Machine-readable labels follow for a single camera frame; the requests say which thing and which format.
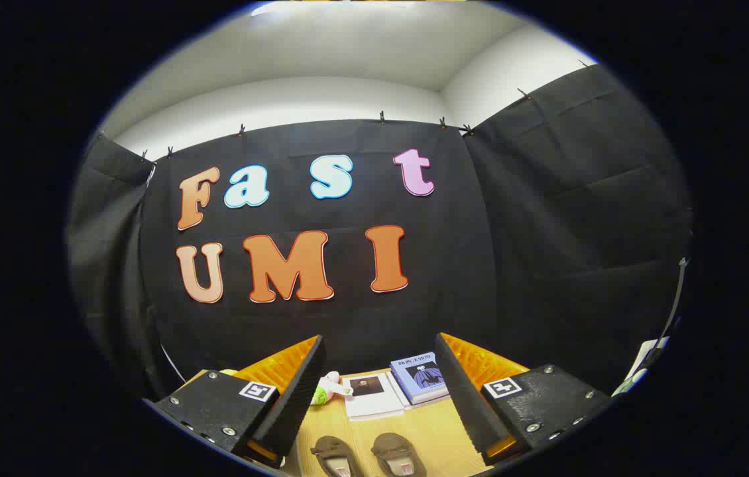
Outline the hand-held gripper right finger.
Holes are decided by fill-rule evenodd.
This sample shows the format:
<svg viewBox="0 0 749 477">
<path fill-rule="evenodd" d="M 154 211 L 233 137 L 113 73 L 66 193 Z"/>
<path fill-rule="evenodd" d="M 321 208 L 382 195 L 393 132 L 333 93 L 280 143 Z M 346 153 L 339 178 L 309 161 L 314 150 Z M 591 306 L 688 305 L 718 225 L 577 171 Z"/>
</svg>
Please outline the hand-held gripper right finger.
<svg viewBox="0 0 749 477">
<path fill-rule="evenodd" d="M 578 431 L 611 398 L 553 364 L 527 368 L 448 333 L 435 360 L 475 450 L 495 467 Z"/>
</svg>

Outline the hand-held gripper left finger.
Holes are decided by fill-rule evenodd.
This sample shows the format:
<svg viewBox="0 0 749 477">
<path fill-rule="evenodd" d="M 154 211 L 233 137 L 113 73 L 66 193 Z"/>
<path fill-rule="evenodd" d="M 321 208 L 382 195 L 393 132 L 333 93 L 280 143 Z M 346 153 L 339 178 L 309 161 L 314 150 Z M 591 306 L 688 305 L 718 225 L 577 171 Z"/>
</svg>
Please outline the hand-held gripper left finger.
<svg viewBox="0 0 749 477">
<path fill-rule="evenodd" d="M 315 335 L 232 374 L 202 370 L 144 404 L 218 452 L 251 467 L 280 468 L 319 386 L 325 356 L 323 337 Z"/>
</svg>

